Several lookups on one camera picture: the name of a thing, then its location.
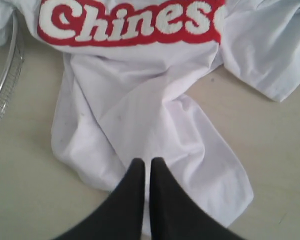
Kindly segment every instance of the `floor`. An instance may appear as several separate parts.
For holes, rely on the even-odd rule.
[[[0,124],[0,240],[52,239],[107,196],[54,158],[50,129],[62,56],[25,42],[19,83]],[[188,94],[237,154],[254,189],[253,203],[230,229],[248,240],[300,240],[300,87],[275,103],[221,67]]]

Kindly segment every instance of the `white t-shirt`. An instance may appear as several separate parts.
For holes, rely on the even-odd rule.
[[[184,92],[224,64],[275,101],[300,84],[300,0],[0,0],[0,44],[16,6],[31,34],[64,52],[55,156],[112,191],[133,158],[163,157],[224,226],[253,192],[239,160]],[[150,235],[145,205],[143,232]]]

